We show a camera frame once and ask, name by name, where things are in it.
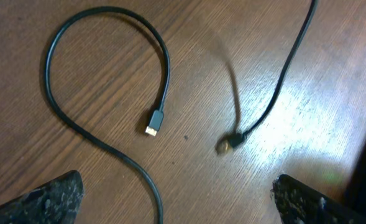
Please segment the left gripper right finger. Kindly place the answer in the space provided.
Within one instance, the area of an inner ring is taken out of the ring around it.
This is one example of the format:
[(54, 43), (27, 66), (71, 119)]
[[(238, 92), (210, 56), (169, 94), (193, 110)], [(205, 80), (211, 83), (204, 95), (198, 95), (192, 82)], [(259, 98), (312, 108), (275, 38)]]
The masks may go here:
[(366, 224), (362, 215), (286, 174), (273, 181), (271, 195), (283, 224)]

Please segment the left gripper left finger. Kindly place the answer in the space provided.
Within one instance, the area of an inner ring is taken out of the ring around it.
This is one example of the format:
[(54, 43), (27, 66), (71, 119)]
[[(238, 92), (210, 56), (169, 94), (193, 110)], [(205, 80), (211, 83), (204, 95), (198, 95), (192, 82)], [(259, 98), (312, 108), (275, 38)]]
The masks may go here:
[(0, 205), (0, 223), (74, 223), (83, 196), (81, 175), (71, 170)]

